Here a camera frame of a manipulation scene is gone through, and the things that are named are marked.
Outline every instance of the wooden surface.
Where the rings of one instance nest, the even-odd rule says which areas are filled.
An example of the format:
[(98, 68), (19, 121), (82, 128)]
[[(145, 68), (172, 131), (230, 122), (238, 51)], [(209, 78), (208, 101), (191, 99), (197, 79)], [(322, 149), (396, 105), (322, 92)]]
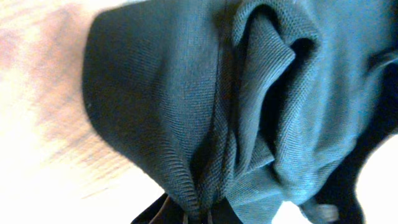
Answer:
[[(0, 223), (129, 223), (162, 194), (95, 134), (82, 107), (88, 29), (97, 13), (122, 3), (0, 0)], [(389, 211), (371, 206), (383, 203), (374, 192), (397, 168), (383, 163), (397, 157), (397, 138), (389, 142), (358, 184), (369, 217)]]

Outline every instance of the black fabric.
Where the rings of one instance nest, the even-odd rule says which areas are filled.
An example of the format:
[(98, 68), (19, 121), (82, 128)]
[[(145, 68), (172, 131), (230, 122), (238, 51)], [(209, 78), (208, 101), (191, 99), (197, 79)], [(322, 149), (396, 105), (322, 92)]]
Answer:
[(162, 206), (181, 208), (171, 217), (159, 202), (150, 217), (200, 222), (227, 199), (243, 223), (270, 223), (283, 200), (337, 203), (348, 220), (363, 159), (347, 156), (397, 126), (377, 108), (383, 86), (395, 94), (383, 79), (397, 76), (396, 10), (393, 0), (151, 0), (106, 11), (85, 49), (85, 108), (164, 188)]
[[(156, 223), (197, 223), (188, 220), (184, 223), (184, 211), (173, 200), (163, 194), (150, 207), (145, 209), (131, 224), (156, 224)], [(207, 218), (203, 219), (201, 224), (242, 224), (234, 213), (229, 202), (224, 198), (220, 203), (214, 205)]]

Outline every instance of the dark green fabric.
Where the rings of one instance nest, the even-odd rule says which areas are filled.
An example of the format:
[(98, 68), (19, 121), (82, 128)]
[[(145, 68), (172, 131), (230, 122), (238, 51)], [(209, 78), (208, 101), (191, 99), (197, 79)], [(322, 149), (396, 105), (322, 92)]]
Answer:
[(387, 60), (378, 58), (378, 62), (389, 62), (384, 69), (384, 84), (376, 112), (367, 129), (358, 138), (354, 150), (333, 171), (327, 182), (316, 194), (315, 200), (321, 204), (332, 204), (339, 208), (338, 223), (364, 223), (363, 213), (355, 196), (355, 185), (359, 172), (380, 143), (398, 127), (398, 51)]
[[(185, 221), (184, 218), (185, 214), (181, 207), (178, 206), (167, 194), (163, 194), (150, 207), (145, 209), (145, 211), (135, 218), (131, 224), (191, 223), (188, 217)], [(208, 212), (207, 218), (203, 219), (201, 224), (224, 223), (242, 224), (226, 198), (211, 208)]]
[(270, 223), (283, 200), (314, 197), (376, 116), (396, 9), (153, 0), (106, 11), (85, 50), (88, 116), (193, 222), (226, 197), (243, 223)]

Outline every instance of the wooden table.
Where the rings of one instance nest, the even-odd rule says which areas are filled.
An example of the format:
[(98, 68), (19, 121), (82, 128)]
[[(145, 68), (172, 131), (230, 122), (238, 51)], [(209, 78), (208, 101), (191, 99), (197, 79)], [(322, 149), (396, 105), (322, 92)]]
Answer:
[[(0, 0), (0, 223), (129, 223), (162, 194), (96, 135), (82, 106), (88, 29), (122, 3)], [(397, 157), (393, 147), (381, 161)]]

